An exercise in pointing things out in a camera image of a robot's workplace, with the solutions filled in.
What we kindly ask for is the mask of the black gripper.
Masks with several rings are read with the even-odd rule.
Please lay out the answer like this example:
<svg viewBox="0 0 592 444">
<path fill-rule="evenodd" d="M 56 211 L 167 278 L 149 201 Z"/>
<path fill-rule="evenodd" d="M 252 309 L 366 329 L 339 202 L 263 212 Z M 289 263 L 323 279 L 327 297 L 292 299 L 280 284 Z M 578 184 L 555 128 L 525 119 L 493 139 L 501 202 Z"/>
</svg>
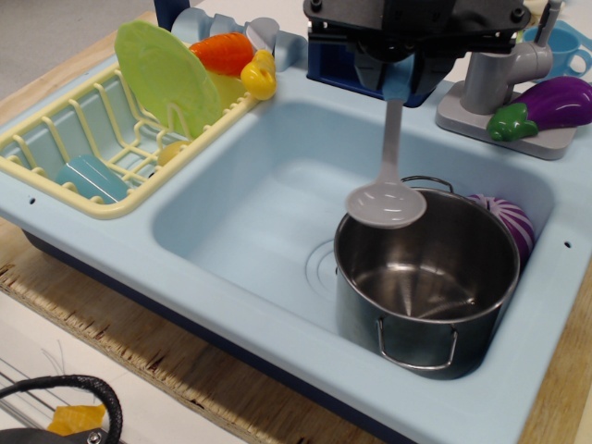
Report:
<svg viewBox="0 0 592 444">
<path fill-rule="evenodd" d="M 305 1 L 309 41 L 354 52 L 359 82 L 378 91 L 383 62 L 414 55 L 412 94 L 431 93 L 467 52 L 507 53 L 531 13 L 522 1 Z"/>
</svg>

